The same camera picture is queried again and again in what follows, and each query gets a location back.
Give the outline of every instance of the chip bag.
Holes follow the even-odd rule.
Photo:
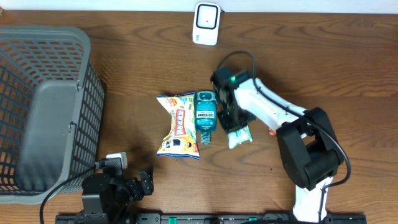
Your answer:
[[[199,159],[195,129],[195,92],[181,96],[158,95],[157,100],[172,117],[171,131],[163,138],[158,156],[192,157]]]

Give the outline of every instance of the gray plastic basket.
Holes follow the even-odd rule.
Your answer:
[[[90,50],[77,28],[0,26],[0,203],[41,203],[94,164],[104,90]]]

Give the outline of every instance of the wooden table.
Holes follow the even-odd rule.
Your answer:
[[[238,14],[221,16],[215,47],[192,42],[193,13],[4,11],[0,24],[76,26],[91,39],[91,60],[106,88],[98,158],[126,151],[128,177],[155,165],[155,192],[137,207],[164,213],[290,210],[294,184],[275,139],[260,121],[254,141],[228,149],[219,127],[200,160],[156,157],[170,116],[159,93],[211,89],[210,76],[233,50],[257,57],[262,81],[287,100],[327,111],[351,159],[349,182],[330,190],[327,209],[363,212],[368,223],[398,222],[398,16]],[[249,68],[249,59],[230,65]],[[335,180],[343,178],[341,166]],[[81,193],[45,208],[82,209]],[[37,223],[39,205],[1,205],[1,223]]]

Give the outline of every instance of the white wall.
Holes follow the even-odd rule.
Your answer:
[[[3,9],[194,11],[190,0],[0,0]],[[226,12],[398,13],[398,0],[214,0]]]

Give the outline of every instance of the small package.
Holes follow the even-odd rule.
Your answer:
[[[157,100],[172,117],[171,131],[163,138],[158,156],[192,157],[199,159],[195,129],[195,92],[181,96],[158,95]]]
[[[238,144],[242,144],[245,141],[253,141],[249,126],[245,126],[237,131],[228,133],[229,149],[235,148]]]

